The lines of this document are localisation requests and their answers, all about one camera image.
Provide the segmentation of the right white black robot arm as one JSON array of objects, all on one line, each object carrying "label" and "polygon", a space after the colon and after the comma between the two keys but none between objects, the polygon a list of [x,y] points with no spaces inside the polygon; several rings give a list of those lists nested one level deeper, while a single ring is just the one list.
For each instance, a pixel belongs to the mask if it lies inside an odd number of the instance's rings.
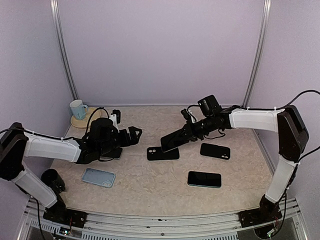
[{"label": "right white black robot arm", "polygon": [[256,218],[266,222],[294,179],[300,157],[309,140],[308,130],[294,105],[273,109],[222,108],[214,95],[197,102],[204,119],[193,121],[187,109],[181,111],[186,123],[170,137],[161,139],[162,150],[175,149],[189,142],[203,140],[215,130],[252,129],[274,133],[278,144],[278,162],[270,187],[264,194],[267,201],[256,210]]}]

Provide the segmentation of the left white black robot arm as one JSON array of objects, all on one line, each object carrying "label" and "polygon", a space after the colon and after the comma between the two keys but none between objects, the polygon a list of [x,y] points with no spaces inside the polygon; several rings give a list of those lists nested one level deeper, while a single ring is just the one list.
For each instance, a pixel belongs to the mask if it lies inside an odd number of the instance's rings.
[{"label": "left white black robot arm", "polygon": [[70,218],[69,209],[58,203],[58,194],[23,165],[23,159],[40,157],[87,165],[118,148],[139,143],[143,133],[140,128],[118,129],[116,124],[109,118],[98,118],[82,138],[58,138],[27,130],[15,122],[1,131],[0,177],[50,208],[50,214],[57,221],[66,222]]}]

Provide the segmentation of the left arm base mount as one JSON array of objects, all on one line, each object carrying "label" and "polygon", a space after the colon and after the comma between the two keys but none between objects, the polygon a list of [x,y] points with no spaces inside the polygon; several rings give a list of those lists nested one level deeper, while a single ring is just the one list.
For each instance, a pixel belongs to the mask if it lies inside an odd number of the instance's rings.
[{"label": "left arm base mount", "polygon": [[46,208],[43,214],[45,220],[70,227],[84,228],[88,214],[84,211],[67,208],[63,201],[57,201]]}]

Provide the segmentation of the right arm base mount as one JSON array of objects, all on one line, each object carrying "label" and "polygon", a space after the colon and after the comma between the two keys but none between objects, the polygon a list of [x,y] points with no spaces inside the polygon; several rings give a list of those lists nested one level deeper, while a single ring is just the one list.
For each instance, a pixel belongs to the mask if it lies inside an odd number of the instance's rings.
[{"label": "right arm base mount", "polygon": [[264,194],[259,202],[258,208],[240,211],[238,213],[238,217],[241,227],[251,227],[275,221],[276,218],[280,219],[283,215],[281,213],[279,203],[286,193],[287,189],[284,190],[284,193],[276,202],[270,201],[267,198],[267,194]]}]

